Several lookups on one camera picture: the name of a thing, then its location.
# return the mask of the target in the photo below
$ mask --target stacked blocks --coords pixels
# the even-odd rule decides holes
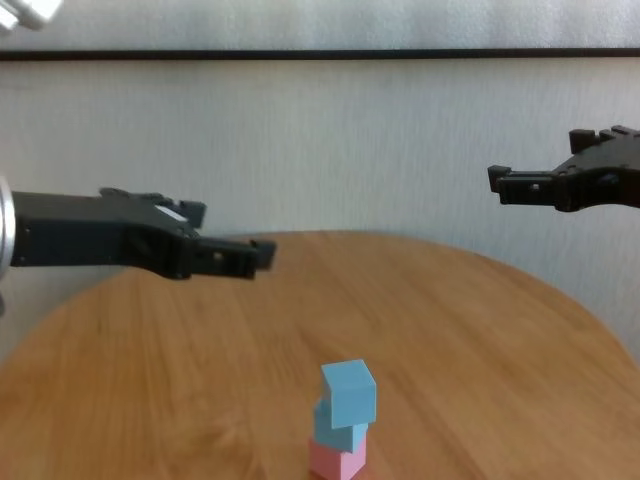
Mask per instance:
[[[366,463],[367,431],[376,421],[376,382],[362,360],[324,365],[322,373],[310,470],[326,480],[350,480]]]

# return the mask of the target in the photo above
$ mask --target blue cube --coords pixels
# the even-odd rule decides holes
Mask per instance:
[[[369,428],[367,423],[331,428],[331,406],[325,400],[320,400],[316,404],[313,419],[313,439],[316,443],[341,452],[354,453],[362,444]]]
[[[376,421],[376,382],[363,360],[322,366],[331,428]]]

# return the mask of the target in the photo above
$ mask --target wall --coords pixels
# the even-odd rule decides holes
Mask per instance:
[[[3,64],[0,170],[15,190],[203,200],[207,233],[367,229],[471,249],[577,298],[640,356],[640,212],[504,207],[486,174],[555,167],[572,128],[640,127],[637,78],[633,59]],[[110,273],[12,271],[3,354]]]
[[[68,0],[0,50],[639,46],[636,0]]]

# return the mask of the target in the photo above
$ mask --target wooden table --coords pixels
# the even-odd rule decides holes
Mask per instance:
[[[588,312],[481,256],[285,234],[255,282],[128,271],[0,371],[4,479],[301,480],[320,365],[378,382],[361,480],[640,478],[640,378]]]

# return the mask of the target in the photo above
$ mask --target pink cube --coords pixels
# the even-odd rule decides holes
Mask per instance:
[[[325,480],[351,480],[367,461],[367,437],[355,452],[341,452],[309,440],[309,469]]]

